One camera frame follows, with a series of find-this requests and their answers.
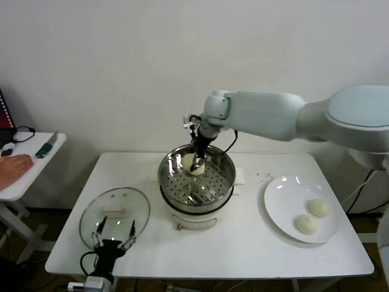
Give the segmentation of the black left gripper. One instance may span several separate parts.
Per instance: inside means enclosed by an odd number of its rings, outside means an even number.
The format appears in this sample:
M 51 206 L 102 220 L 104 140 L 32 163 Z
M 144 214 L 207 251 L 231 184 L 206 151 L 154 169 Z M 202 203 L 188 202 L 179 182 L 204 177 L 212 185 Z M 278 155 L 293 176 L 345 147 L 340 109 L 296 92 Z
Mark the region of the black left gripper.
M 125 250 L 122 248 L 130 248 L 136 242 L 136 227 L 135 221 L 131 225 L 129 237 L 121 242 L 119 240 L 103 239 L 102 233 L 106 224 L 107 217 L 104 217 L 97 224 L 96 230 L 92 231 L 91 239 L 94 252 L 97 254 L 97 263 L 94 269 L 95 275 L 111 275 L 114 269 L 115 261 L 125 255 Z

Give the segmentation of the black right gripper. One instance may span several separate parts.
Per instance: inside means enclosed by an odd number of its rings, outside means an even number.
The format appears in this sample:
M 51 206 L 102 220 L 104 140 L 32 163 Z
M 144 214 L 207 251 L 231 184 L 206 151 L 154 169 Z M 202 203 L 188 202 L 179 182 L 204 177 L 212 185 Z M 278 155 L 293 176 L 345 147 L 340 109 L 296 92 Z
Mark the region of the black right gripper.
M 204 137 L 201 133 L 191 135 L 190 153 L 196 154 L 197 157 L 194 156 L 191 160 L 190 172 L 194 172 L 204 165 L 205 151 L 211 142 L 213 142 L 213 139 Z

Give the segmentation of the person's bare hand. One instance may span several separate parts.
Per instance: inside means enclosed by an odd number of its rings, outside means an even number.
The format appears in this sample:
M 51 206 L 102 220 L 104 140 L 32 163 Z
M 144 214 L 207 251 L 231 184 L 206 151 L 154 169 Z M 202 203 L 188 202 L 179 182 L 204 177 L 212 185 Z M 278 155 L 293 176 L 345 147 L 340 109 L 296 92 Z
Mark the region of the person's bare hand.
M 19 180 L 32 166 L 33 161 L 29 155 L 2 156 L 0 163 L 1 190 Z

